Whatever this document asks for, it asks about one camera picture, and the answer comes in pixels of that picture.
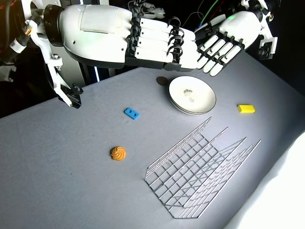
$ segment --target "light strip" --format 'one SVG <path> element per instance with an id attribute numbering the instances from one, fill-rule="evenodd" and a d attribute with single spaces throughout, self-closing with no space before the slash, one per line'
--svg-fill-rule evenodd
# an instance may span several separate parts
<path id="1" fill-rule="evenodd" d="M 99 73 L 97 72 L 97 67 L 94 67 L 94 69 L 95 69 L 95 75 L 96 75 L 97 82 L 99 82 L 100 76 L 99 76 Z"/>

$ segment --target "stacked plates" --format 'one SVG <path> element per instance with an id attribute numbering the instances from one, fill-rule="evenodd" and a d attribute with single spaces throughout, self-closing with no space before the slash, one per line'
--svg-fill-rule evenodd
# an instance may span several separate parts
<path id="1" fill-rule="evenodd" d="M 202 115 L 216 104 L 212 88 L 195 77 L 180 76 L 169 87 L 172 104 L 180 111 L 191 115 Z"/>

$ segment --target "metal wire basket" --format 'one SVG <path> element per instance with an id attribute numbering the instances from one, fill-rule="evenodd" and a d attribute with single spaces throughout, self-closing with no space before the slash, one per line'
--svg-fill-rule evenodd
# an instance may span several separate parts
<path id="1" fill-rule="evenodd" d="M 202 132 L 211 118 L 153 162 L 146 171 L 145 181 L 176 219 L 200 217 L 243 162 L 261 142 L 239 150 L 246 137 L 223 150 Z"/>

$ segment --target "metal wire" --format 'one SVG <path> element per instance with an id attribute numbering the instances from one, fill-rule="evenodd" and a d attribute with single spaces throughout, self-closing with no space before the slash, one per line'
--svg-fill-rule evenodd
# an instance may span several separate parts
<path id="1" fill-rule="evenodd" d="M 210 120 L 147 168 L 146 183 L 174 218 L 200 217 L 261 142 L 237 152 L 245 137 L 218 151 L 212 142 L 228 128 L 208 141 L 202 132 Z"/>

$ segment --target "green cable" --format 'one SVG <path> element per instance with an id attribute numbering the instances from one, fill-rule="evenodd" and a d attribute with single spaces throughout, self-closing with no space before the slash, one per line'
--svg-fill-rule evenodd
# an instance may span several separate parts
<path id="1" fill-rule="evenodd" d="M 205 14 L 205 16 L 202 18 L 200 25 L 202 25 L 204 19 L 206 18 L 206 16 L 208 16 L 208 14 L 210 13 L 211 9 L 214 7 L 214 5 L 218 2 L 218 0 L 216 0 L 213 5 L 209 8 L 208 12 Z"/>

